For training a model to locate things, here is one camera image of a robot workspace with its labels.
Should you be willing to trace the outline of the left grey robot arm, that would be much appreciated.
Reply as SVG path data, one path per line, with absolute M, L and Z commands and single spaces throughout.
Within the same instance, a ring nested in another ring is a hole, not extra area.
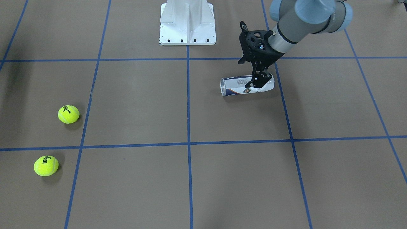
M 240 22 L 243 56 L 238 63 L 248 61 L 253 67 L 245 87 L 263 87 L 271 79 L 267 69 L 308 34 L 344 30 L 352 20 L 353 10 L 340 0 L 275 0 L 270 16 L 277 24 L 268 31 L 251 31 Z

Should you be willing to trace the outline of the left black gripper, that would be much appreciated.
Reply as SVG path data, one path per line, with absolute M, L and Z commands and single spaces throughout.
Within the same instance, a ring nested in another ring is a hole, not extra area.
M 274 35 L 273 30 L 242 30 L 239 41 L 243 55 L 238 64 L 251 62 L 253 71 L 251 80 L 245 84 L 246 88 L 261 88 L 272 78 L 268 68 L 285 53 L 272 48 L 268 38 Z

